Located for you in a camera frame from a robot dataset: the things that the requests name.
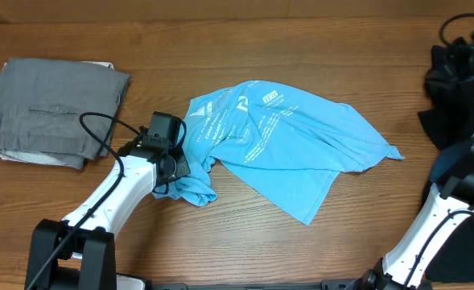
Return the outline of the light blue printed t-shirt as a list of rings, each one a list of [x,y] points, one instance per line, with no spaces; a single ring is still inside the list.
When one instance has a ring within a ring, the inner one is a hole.
[[[309,225],[342,172],[402,160],[353,107],[269,81],[246,81],[190,101],[183,151],[190,174],[156,198],[205,206],[217,199],[209,173],[221,162],[294,219]]]

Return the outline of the black polo shirt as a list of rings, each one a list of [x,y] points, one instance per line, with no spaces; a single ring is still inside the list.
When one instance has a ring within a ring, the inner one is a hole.
[[[435,45],[431,61],[424,89],[433,107],[418,112],[418,117],[442,155],[431,169],[428,185],[467,151],[468,138],[474,133],[474,45],[462,37],[446,47]],[[447,240],[426,276],[433,282],[474,282],[474,215]]]

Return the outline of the folded grey trousers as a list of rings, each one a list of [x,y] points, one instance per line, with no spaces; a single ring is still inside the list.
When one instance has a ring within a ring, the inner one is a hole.
[[[111,63],[12,58],[0,72],[0,158],[82,168],[107,155],[130,74]]]

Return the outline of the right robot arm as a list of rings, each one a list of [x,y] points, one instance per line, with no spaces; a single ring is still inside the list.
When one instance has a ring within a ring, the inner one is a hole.
[[[424,80],[433,107],[418,112],[441,151],[426,200],[398,245],[349,289],[417,289],[444,243],[474,214],[474,31],[470,40],[449,42],[443,31],[439,37]]]

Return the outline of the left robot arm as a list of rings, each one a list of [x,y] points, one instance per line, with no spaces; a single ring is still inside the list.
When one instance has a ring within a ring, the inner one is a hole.
[[[189,174],[183,153],[187,126],[155,112],[148,127],[113,153],[109,175],[61,221],[33,230],[26,289],[150,289],[149,280],[117,272],[115,239],[140,201]]]

